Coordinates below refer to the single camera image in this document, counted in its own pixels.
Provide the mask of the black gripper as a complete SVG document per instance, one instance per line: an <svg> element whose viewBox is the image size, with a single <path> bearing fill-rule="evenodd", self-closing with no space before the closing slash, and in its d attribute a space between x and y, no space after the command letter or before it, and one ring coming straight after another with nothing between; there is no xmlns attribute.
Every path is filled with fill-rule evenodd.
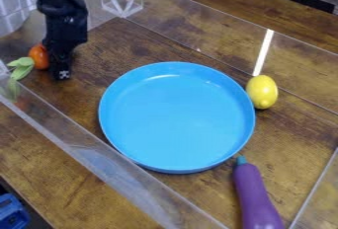
<svg viewBox="0 0 338 229"><path fill-rule="evenodd" d="M73 50L87 42L87 7L83 0L38 0L38 9L46 15L47 35L43 45L58 58L51 60L51 73L56 80L67 80Z"/></svg>

